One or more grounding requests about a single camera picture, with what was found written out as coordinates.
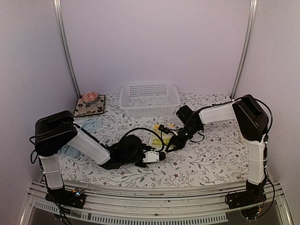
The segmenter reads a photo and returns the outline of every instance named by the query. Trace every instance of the floral tablecloth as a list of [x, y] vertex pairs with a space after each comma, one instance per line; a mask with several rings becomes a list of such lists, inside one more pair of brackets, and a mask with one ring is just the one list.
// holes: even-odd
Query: floral tablecloth
[[[212, 103], [229, 100], [227, 95], [180, 94], [181, 105], [198, 109]], [[105, 113], [75, 119], [76, 122], [94, 119], [101, 126], [91, 134], [108, 145], [119, 141], [136, 127], [152, 129], [154, 124], [182, 126], [176, 115], [128, 118], [119, 108], [119, 96], [106, 95]], [[80, 154], [74, 158], [59, 154], [60, 169], [64, 180], [131, 188], [167, 188], [216, 185], [246, 180], [248, 177], [248, 149], [239, 140], [239, 128], [235, 120], [204, 125], [200, 143], [187, 142], [182, 150], [167, 154], [163, 162], [152, 163], [148, 168], [133, 164], [117, 170], [105, 170], [91, 158]], [[149, 133], [135, 131], [143, 143], [148, 143]], [[202, 137], [194, 135], [194, 140]]]

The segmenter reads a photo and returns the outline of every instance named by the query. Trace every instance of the white connector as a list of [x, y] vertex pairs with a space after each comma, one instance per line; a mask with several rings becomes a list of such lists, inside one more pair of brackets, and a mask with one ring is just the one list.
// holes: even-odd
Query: white connector
[[147, 151], [144, 154], [145, 158], [142, 159], [143, 163], [154, 163], [159, 161], [159, 153], [156, 151]]

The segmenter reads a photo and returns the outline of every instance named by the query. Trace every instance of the plastic basket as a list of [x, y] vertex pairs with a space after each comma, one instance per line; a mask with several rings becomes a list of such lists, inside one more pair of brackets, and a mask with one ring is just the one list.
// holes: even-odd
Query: plastic basket
[[172, 115], [180, 99], [173, 83], [139, 83], [122, 86], [120, 108], [128, 117]]

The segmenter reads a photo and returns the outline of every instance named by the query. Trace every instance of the blue cloth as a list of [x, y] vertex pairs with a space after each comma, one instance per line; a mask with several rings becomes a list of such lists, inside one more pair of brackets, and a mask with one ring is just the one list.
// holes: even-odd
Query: blue cloth
[[[87, 132], [93, 132], [95, 130], [97, 130], [99, 127], [102, 126], [102, 123], [100, 120], [97, 119], [89, 119], [86, 121], [83, 121], [81, 123], [79, 123], [79, 125], [81, 125], [81, 127], [83, 129], [85, 129]], [[69, 145], [64, 145], [60, 150], [59, 153], [63, 153], [67, 156], [72, 156], [75, 158], [78, 158], [80, 155], [80, 151], [76, 148], [73, 148], [72, 146]]]

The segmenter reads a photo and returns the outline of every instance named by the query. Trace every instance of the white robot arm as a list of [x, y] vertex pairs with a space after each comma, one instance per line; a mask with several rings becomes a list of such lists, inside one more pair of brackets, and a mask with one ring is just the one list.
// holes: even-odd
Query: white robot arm
[[[263, 187], [266, 184], [265, 166], [268, 159], [266, 143], [270, 128], [268, 129], [269, 118], [258, 101], [263, 103], [251, 95], [245, 95], [235, 101], [209, 105], [197, 111], [192, 111], [187, 105], [181, 107], [176, 115], [183, 122], [184, 127], [174, 133], [165, 149], [167, 153], [182, 149], [196, 132], [204, 130], [204, 124], [237, 120], [240, 127], [240, 140], [248, 146], [249, 176], [245, 193], [233, 193], [226, 197], [229, 208], [239, 208], [266, 200]], [[162, 125], [159, 130], [170, 133], [170, 130]]]
[[[148, 131], [161, 139], [154, 131]], [[146, 167], [148, 163], [165, 159], [164, 152], [153, 151], [153, 148], [143, 144], [137, 136], [128, 135], [129, 132], [118, 143], [108, 146], [103, 145], [81, 126], [75, 124], [69, 111], [38, 120], [35, 125], [36, 135], [31, 137], [30, 141], [35, 139], [35, 143], [31, 142], [35, 145], [40, 169], [45, 175], [48, 189], [46, 199], [60, 205], [83, 208], [85, 202], [83, 190], [70, 192], [64, 188], [57, 153], [65, 144], [89, 156], [104, 169], [118, 169], [121, 165], [129, 163]]]

